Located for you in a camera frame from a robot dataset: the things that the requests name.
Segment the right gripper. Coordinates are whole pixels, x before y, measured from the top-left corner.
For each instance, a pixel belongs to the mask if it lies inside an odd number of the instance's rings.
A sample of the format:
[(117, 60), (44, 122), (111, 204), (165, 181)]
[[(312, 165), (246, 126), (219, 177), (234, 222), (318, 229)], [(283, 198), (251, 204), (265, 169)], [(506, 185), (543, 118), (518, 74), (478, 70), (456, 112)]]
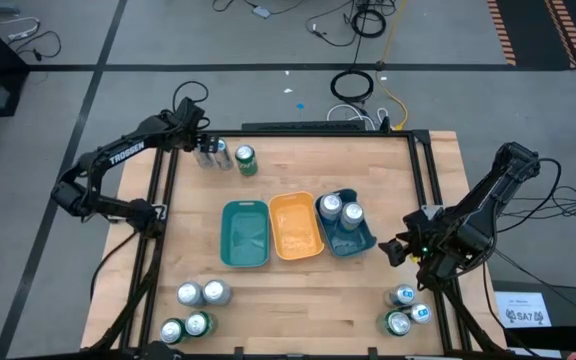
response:
[(405, 221), (407, 226), (407, 245), (404, 247), (397, 239), (381, 242), (378, 247), (386, 253), (391, 266), (400, 266), (406, 260), (406, 255), (418, 261), (434, 254), (444, 253), (446, 224), (439, 221), (414, 222)]

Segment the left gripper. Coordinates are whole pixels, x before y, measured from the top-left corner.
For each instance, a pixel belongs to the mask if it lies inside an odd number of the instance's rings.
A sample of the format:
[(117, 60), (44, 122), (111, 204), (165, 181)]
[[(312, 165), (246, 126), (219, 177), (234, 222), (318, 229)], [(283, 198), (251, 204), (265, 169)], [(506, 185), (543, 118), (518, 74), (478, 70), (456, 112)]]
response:
[[(199, 134), (199, 123), (205, 115), (205, 110), (191, 99), (183, 99), (174, 111), (173, 119), (176, 127), (173, 131), (174, 147), (182, 150), (193, 150), (197, 143), (217, 143), (219, 137), (210, 134)], [(199, 147), (201, 153), (218, 153), (219, 144), (204, 144)]]

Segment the green soda can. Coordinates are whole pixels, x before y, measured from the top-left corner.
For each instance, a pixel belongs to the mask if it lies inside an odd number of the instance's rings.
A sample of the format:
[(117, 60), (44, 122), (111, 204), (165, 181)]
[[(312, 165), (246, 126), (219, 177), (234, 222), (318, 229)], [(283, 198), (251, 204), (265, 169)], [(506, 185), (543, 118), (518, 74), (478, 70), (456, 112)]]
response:
[(378, 315), (376, 325), (379, 331), (383, 334), (397, 337), (407, 335), (411, 328), (409, 317), (396, 310), (391, 310)]
[(185, 322), (180, 318), (169, 318), (164, 321), (160, 328), (160, 339), (168, 345), (174, 345), (187, 338)]
[(257, 158), (254, 149), (249, 145), (241, 145), (235, 151), (238, 169), (243, 176), (253, 176), (258, 171)]
[(190, 337), (209, 336), (217, 329), (217, 320), (209, 312), (191, 312), (185, 320), (185, 331)]

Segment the dark blue plastic bin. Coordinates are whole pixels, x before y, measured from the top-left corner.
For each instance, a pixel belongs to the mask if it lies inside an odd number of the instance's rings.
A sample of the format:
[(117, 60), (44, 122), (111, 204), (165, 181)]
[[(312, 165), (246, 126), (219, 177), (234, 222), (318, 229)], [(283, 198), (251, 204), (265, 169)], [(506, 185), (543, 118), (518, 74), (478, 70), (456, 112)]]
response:
[[(343, 207), (349, 202), (358, 202), (357, 193), (353, 189), (340, 189), (334, 192), (338, 194), (343, 202)], [(319, 214), (319, 202), (321, 195), (315, 201), (315, 210), (318, 219), (318, 225), (322, 238), (325, 244), (330, 249), (331, 253), (337, 257), (352, 257), (363, 253), (376, 245), (376, 237), (371, 233), (367, 224), (364, 211), (364, 219), (361, 224), (353, 231), (345, 231), (340, 226), (340, 216), (334, 223), (325, 222)]]

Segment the white blue sparkling water can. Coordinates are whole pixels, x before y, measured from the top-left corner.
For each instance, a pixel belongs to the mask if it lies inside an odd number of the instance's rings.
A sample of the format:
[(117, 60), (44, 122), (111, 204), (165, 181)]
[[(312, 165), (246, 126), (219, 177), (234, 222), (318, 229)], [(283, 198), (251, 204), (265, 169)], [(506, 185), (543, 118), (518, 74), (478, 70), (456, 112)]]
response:
[(203, 286), (194, 281), (182, 283), (176, 291), (177, 301), (188, 307), (203, 307), (206, 301), (203, 296)]
[(345, 231), (353, 231), (364, 219), (362, 206), (357, 202), (346, 203), (340, 215), (340, 226)]
[(319, 202), (319, 214), (328, 223), (337, 221), (343, 208), (343, 202), (338, 194), (329, 193), (323, 195)]
[(223, 280), (210, 280), (203, 287), (203, 297), (212, 305), (225, 306), (231, 301), (232, 295), (231, 287)]

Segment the teal plastic bin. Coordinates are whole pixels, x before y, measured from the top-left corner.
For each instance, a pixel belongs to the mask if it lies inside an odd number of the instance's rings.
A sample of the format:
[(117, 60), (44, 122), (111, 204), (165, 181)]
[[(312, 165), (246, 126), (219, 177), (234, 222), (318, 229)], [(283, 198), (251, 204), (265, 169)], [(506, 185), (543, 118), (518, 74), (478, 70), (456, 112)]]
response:
[(234, 268), (263, 266), (269, 258), (269, 210), (262, 201), (231, 201), (222, 211), (221, 261)]

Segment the yellow plastic bin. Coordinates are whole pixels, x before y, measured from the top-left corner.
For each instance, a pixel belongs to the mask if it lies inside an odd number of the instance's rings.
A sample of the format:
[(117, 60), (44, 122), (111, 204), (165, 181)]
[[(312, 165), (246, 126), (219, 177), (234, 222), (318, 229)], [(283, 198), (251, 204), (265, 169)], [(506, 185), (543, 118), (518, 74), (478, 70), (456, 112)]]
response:
[(324, 250), (312, 194), (300, 191), (274, 196), (269, 214), (275, 250), (281, 259), (304, 259)]

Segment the black ribbed panel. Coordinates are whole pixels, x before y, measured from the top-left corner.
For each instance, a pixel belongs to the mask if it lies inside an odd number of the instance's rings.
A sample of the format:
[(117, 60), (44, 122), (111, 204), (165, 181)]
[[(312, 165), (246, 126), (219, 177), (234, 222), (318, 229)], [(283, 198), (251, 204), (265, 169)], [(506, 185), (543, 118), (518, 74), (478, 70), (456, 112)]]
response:
[(242, 131), (258, 132), (344, 132), (344, 131), (364, 131), (365, 125), (359, 120), (342, 121), (305, 121), (305, 122), (265, 122), (265, 123), (244, 123), (241, 125)]

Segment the white paper sign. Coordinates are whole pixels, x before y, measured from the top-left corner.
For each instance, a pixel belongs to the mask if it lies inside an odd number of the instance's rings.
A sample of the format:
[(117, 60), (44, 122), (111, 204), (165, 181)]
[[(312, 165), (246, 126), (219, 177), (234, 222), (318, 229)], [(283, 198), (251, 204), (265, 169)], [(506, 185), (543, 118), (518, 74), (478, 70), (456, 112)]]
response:
[(543, 298), (538, 292), (495, 293), (499, 317), (505, 328), (551, 327)]

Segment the black cabinet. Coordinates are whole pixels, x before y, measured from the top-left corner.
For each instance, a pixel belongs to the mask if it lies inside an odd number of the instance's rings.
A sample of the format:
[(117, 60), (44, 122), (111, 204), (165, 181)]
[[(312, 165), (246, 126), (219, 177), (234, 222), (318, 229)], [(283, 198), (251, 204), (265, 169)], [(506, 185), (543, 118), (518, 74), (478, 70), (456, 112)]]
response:
[(510, 347), (545, 355), (576, 351), (576, 287), (495, 281), (493, 290), (495, 302), (495, 293), (500, 291), (541, 293), (552, 323), (551, 327), (534, 328), (505, 328), (502, 324)]

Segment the black floor mat orange stripes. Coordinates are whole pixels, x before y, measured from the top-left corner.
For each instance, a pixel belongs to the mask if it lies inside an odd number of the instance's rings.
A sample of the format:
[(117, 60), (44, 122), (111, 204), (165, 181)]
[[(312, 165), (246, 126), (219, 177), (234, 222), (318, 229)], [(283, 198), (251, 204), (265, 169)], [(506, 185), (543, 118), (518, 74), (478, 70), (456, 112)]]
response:
[(576, 0), (487, 0), (487, 5), (509, 65), (576, 68)]

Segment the black aluminium table frame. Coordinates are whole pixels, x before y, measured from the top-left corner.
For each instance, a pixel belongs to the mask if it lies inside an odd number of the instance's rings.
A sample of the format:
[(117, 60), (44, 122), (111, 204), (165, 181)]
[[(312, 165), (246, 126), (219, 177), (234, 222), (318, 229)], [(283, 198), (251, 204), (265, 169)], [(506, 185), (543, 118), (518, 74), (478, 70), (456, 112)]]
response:
[(162, 157), (158, 196), (169, 204), (168, 226), (159, 245), (159, 277), (123, 337), (139, 345), (159, 336), (162, 322), (188, 312), (175, 299), (187, 280), (222, 279), (234, 289), (232, 302), (215, 307), (217, 330), (208, 338), (180, 344), (190, 354), (272, 354), (281, 358), (317, 355), (367, 356), (440, 354), (472, 349), (473, 338), (451, 305), (431, 292), (421, 294), (433, 311), (429, 324), (402, 338), (376, 326), (384, 291), (413, 283), (417, 267), (391, 267), (378, 249), (351, 258), (329, 248), (286, 260), (271, 254), (259, 267), (233, 268), (219, 256), (223, 207), (234, 200), (269, 202), (278, 195), (321, 195), (351, 188), (380, 241), (404, 230), (403, 217), (425, 204), (457, 203), (469, 189), (452, 132), (392, 134), (290, 134), (230, 132), (230, 146), (251, 145), (260, 168), (252, 177), (205, 170), (189, 155)]

